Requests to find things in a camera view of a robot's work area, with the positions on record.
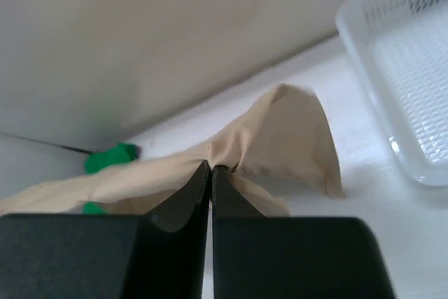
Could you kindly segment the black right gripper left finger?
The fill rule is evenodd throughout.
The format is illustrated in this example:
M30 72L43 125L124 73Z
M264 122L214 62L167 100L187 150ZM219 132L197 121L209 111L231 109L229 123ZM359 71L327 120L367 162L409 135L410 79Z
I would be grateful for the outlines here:
M1 217L2 298L199 298L210 168L142 215Z

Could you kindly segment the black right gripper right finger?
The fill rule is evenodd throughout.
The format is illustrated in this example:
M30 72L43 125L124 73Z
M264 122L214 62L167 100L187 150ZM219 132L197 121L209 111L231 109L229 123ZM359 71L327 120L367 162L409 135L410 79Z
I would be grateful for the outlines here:
M268 217L213 170L216 298L394 298L376 238L354 217Z

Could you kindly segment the beige t shirt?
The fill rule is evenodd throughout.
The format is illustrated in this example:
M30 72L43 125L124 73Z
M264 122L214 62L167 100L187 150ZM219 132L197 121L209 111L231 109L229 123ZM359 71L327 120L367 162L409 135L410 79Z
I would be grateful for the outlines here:
M202 162L224 167L232 185L266 216L286 216L286 203L252 176L291 179L342 197L340 164L318 97L281 84L211 138L162 158L48 181L1 201L1 213L64 213L87 202L111 214L145 214L181 189Z

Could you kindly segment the green t shirt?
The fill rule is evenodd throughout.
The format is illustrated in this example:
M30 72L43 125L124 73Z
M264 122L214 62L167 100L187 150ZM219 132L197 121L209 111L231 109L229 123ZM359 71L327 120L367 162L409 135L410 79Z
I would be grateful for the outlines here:
M139 159L140 148L136 144L119 143L106 151L90 154L84 163L87 175L96 174L114 165L124 165ZM87 202L82 207L81 214L111 214L114 206L97 202Z

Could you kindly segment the white plastic basket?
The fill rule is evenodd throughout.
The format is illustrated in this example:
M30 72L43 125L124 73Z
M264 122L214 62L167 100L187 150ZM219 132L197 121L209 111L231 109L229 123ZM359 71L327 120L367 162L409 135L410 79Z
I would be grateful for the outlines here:
M447 185L447 0L346 0L335 23L408 176Z

